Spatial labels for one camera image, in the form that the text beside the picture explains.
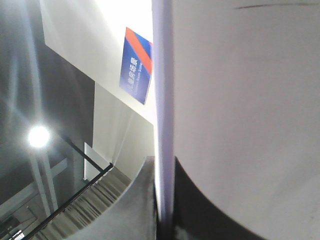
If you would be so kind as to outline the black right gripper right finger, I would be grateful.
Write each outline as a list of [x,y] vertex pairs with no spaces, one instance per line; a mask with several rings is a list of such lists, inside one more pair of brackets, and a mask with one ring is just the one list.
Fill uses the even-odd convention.
[[175,158],[174,240],[262,240],[217,208]]

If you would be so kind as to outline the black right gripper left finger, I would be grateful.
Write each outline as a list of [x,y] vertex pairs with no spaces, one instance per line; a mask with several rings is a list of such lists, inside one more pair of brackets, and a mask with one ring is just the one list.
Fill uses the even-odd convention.
[[155,159],[145,158],[137,176],[120,198],[68,240],[155,240]]

